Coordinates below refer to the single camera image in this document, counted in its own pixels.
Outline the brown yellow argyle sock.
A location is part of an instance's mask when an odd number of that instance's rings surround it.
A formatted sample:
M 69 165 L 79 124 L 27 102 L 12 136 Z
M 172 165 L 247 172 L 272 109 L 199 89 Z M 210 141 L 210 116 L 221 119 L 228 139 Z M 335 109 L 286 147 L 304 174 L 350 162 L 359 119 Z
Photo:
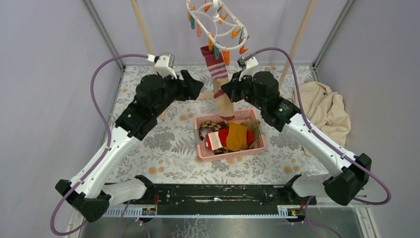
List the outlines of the brown yellow argyle sock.
M 205 143 L 205 146 L 214 152 L 215 155 L 229 153 L 226 147 L 226 138 L 228 135 L 228 126 L 224 122 L 216 123 L 206 121 L 200 124 L 198 128 L 199 139 Z

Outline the beige maroon striped sock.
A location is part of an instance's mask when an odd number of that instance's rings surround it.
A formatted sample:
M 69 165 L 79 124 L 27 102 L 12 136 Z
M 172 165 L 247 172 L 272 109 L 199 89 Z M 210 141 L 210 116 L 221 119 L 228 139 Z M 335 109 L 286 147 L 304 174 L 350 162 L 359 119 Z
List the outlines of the beige maroon striped sock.
M 212 79 L 213 99 L 217 106 L 218 115 L 223 120 L 233 120 L 235 118 L 233 103 L 221 89 L 222 85 L 229 82 L 228 72 L 222 54 L 215 54 L 213 50 L 210 50 L 209 46 L 201 47 L 200 51 L 205 58 L 206 66 Z

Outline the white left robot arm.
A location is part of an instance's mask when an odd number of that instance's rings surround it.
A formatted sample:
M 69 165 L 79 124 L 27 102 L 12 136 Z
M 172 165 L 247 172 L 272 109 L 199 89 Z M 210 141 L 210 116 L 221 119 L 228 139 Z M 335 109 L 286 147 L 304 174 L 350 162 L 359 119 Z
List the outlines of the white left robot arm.
M 66 201 L 89 223 L 102 217 L 110 206 L 139 200 L 152 201 L 152 182 L 136 176 L 124 182 L 106 184 L 120 161 L 157 125 L 157 118 L 174 101 L 196 100 L 203 88 L 187 70 L 180 76 L 144 76 L 136 87 L 134 100 L 110 129 L 110 136 L 88 164 L 71 180 L 55 186 Z

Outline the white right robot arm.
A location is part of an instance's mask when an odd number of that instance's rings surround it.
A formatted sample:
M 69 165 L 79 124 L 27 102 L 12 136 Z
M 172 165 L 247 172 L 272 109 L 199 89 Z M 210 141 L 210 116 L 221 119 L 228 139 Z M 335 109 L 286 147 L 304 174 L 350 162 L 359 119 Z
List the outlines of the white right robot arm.
M 272 73 L 260 71 L 242 78 L 235 73 L 221 88 L 231 101 L 244 100 L 259 109 L 268 125 L 297 141 L 328 170 L 323 175 L 293 177 L 284 190 L 288 203 L 297 204 L 303 197 L 328 196 L 337 204 L 348 205 L 368 182 L 368 174 L 360 168 L 370 170 L 370 157 L 340 148 L 304 118 L 296 105 L 281 97 L 274 89 L 277 85 Z

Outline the pink basket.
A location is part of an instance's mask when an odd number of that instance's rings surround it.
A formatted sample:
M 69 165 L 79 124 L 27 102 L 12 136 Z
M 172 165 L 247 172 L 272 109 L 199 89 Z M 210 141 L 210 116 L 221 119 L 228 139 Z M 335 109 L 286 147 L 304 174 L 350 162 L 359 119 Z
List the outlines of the pink basket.
M 254 120 L 260 119 L 255 109 L 245 109 L 245 110 L 235 111 L 234 116 L 235 118 L 233 121 L 235 123 L 241 123 L 245 121 L 254 121 Z M 208 120 L 212 122 L 222 122 L 222 118 L 220 118 L 219 115 L 217 114 L 198 116 L 194 118 L 194 129 L 195 129 L 194 136 L 197 143 L 198 156 L 202 159 L 203 162 L 212 162 L 212 161 L 230 159 L 230 158 L 235 158 L 235 157 L 252 156 L 252 155 L 256 155 L 262 152 L 267 146 L 267 142 L 265 140 L 265 137 L 263 135 L 263 131 L 260 125 L 259 130 L 260 130 L 261 135 L 259 139 L 256 141 L 256 145 L 254 146 L 254 148 L 239 151 L 239 152 L 229 152 L 229 153 L 216 155 L 213 151 L 209 150 L 205 146 L 205 142 L 201 141 L 199 138 L 199 133 L 198 133 L 199 126 Z

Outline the white round clip hanger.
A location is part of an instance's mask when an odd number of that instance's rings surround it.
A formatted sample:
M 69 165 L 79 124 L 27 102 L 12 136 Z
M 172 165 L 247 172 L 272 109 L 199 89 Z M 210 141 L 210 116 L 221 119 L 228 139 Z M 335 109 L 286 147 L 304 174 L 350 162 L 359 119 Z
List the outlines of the white round clip hanger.
M 250 35 L 245 25 L 221 0 L 187 0 L 190 28 L 204 38 L 215 59 L 230 65 L 231 55 L 244 54 Z

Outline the tan ribbed sock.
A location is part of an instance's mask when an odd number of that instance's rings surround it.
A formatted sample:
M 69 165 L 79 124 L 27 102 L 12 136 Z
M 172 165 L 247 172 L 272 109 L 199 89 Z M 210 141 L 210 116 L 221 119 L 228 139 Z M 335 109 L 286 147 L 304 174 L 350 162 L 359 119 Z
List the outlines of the tan ribbed sock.
M 260 132 L 260 121 L 259 120 L 252 120 L 252 121 L 244 121 L 241 123 L 241 125 L 245 126 L 247 128 L 247 137 L 246 137 L 246 143 L 247 146 L 253 145 L 255 142 L 257 142 L 261 137 Z

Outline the mustard yellow sock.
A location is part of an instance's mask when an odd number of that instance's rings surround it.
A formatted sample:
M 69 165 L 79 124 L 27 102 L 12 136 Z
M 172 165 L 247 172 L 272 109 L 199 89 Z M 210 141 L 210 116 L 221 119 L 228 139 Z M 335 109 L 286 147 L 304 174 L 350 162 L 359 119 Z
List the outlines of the mustard yellow sock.
M 234 122 L 229 123 L 226 147 L 230 151 L 240 151 L 247 148 L 247 127 Z

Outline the red sock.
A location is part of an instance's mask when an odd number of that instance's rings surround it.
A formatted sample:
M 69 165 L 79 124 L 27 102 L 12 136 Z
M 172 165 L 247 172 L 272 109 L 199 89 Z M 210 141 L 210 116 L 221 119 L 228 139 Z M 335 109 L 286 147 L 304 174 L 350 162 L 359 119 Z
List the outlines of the red sock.
M 246 128 L 225 128 L 205 136 L 205 145 L 212 151 L 226 149 L 240 151 L 248 149 L 254 142 L 254 135 Z

